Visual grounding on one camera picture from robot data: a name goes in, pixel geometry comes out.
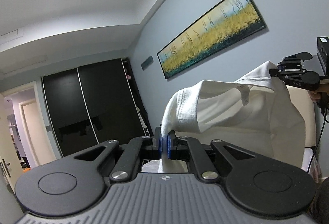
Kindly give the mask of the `person's right hand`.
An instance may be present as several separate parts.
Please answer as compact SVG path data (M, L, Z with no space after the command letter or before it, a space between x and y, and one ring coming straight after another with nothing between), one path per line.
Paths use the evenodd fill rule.
M323 93L326 93L328 95L329 84L323 84L323 85L320 85L317 90L308 91L308 95L309 95L310 99L315 103L319 102Z

